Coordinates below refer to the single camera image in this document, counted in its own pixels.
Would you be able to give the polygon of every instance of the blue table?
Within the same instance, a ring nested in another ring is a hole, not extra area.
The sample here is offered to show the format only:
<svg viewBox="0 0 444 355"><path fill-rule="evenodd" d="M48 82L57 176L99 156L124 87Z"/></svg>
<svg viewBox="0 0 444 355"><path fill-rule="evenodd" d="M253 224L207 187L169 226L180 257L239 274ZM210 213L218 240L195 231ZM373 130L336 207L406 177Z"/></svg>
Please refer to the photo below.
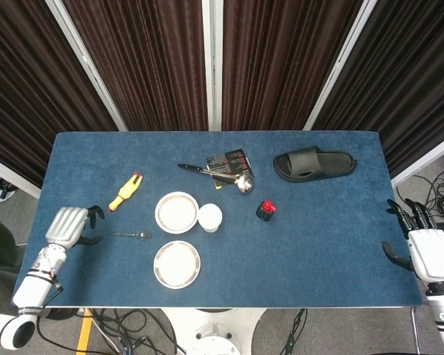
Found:
<svg viewBox="0 0 444 355"><path fill-rule="evenodd" d="M317 145L344 150L358 160L347 176L290 183L273 169L284 152ZM185 172L178 163L203 166L210 155L242 148L256 187L243 196L234 186L214 188L211 177ZM392 265L381 248L388 240L407 255L378 134L344 131L270 132L68 132L56 137L18 282L31 267L44 235L62 206L107 210L134 171L144 182L95 230L96 246L76 246L59 273L64 292L51 305L101 307L377 307L419 305L412 273ZM223 222L214 234L197 224L180 235L155 222L158 200L173 191L191 194L199 206L216 203ZM262 200L277 212L255 216ZM141 242L109 237L110 231L150 230ZM163 287L153 274L162 245L185 240L199 251L201 272L181 290Z"/></svg>

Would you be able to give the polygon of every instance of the yellow toy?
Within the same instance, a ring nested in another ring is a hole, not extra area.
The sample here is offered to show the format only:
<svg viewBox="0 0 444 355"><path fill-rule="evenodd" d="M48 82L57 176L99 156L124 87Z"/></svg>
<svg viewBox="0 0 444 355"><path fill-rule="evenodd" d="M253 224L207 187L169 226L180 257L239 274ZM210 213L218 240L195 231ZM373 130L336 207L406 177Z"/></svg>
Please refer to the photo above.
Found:
<svg viewBox="0 0 444 355"><path fill-rule="evenodd" d="M143 175L139 172L135 172L133 176L123 185L118 192L118 196L109 205L109 211L115 211L122 202L132 197L133 193L140 187L141 181L143 181Z"/></svg>

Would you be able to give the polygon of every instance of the white plate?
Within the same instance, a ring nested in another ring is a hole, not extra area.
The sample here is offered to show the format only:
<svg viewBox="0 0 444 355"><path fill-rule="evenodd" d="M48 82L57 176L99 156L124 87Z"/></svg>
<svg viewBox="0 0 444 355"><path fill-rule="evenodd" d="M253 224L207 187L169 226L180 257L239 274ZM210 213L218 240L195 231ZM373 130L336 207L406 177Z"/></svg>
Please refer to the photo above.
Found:
<svg viewBox="0 0 444 355"><path fill-rule="evenodd" d="M156 205L155 219L161 229L172 234L189 231L198 221L199 205L186 192L171 192Z"/></svg>
<svg viewBox="0 0 444 355"><path fill-rule="evenodd" d="M167 288L179 289L190 285L201 270L201 257L194 246L182 240L169 242L156 253L153 271Z"/></svg>

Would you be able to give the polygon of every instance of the curtain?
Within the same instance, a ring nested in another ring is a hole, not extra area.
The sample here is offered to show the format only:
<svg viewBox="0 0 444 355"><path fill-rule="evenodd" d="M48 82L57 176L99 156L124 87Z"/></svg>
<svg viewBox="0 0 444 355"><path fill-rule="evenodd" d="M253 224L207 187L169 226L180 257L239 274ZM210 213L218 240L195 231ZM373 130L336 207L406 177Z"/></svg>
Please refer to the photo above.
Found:
<svg viewBox="0 0 444 355"><path fill-rule="evenodd" d="M54 137L116 130L44 1L0 0L0 162L41 186Z"/></svg>
<svg viewBox="0 0 444 355"><path fill-rule="evenodd" d="M206 130L201 0L64 0L130 130Z"/></svg>
<svg viewBox="0 0 444 355"><path fill-rule="evenodd" d="M223 130L302 129L361 0L230 0Z"/></svg>
<svg viewBox="0 0 444 355"><path fill-rule="evenodd" d="M444 1L379 1L314 129L378 131L392 177L444 141Z"/></svg>

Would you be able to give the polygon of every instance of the black slipper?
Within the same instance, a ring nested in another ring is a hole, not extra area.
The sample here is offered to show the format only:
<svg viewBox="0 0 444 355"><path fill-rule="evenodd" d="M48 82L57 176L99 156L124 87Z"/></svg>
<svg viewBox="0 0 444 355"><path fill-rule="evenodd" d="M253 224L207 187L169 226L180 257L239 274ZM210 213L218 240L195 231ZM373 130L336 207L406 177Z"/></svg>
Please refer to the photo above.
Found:
<svg viewBox="0 0 444 355"><path fill-rule="evenodd" d="M313 181L347 175L357 161L345 152L323 152L312 146L278 155L273 159L276 172L288 181Z"/></svg>

